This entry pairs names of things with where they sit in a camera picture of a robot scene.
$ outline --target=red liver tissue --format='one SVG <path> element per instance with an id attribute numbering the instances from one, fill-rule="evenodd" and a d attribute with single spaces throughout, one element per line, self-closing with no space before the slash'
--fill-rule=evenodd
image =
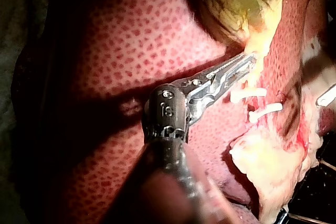
<path id="1" fill-rule="evenodd" d="M 319 22 L 323 17 L 314 12 L 320 2 L 311 1 L 307 9 L 309 0 L 283 0 L 282 20 L 259 82 L 268 90 L 265 98 L 236 105 L 224 97 L 190 131 L 190 146 L 209 175 L 226 196 L 242 204 L 255 200 L 255 190 L 233 165 L 228 150 L 232 140 L 253 126 L 247 118 L 248 103 L 257 109 L 282 102 L 280 113 L 264 116 L 253 127 L 272 127 L 286 148 L 303 148 L 307 154 L 312 133 L 306 110 L 313 105 L 301 102 L 307 96 L 301 93 L 301 48 L 325 29 L 325 23 Z M 41 182 L 46 195 L 43 211 L 49 214 L 49 223 L 98 223 L 143 145 L 141 108 L 149 92 L 158 83 L 223 60 L 220 56 L 226 47 L 195 21 L 187 0 L 67 0 L 65 13 L 47 136 L 37 143 L 41 170 L 47 174 Z M 49 17 L 57 19 L 51 10 Z M 30 67 L 36 72 L 42 68 L 45 52 L 41 48 L 53 39 L 53 29 L 25 49 L 17 66 L 27 65 L 30 55 L 35 59 Z M 17 67 L 13 86 L 23 79 Z M 37 92 L 27 82 L 25 87 L 13 88 L 17 118 L 25 125 L 29 125 L 25 104 L 33 103 L 32 93 Z M 60 171 L 43 162 L 53 153 L 64 156 Z"/>

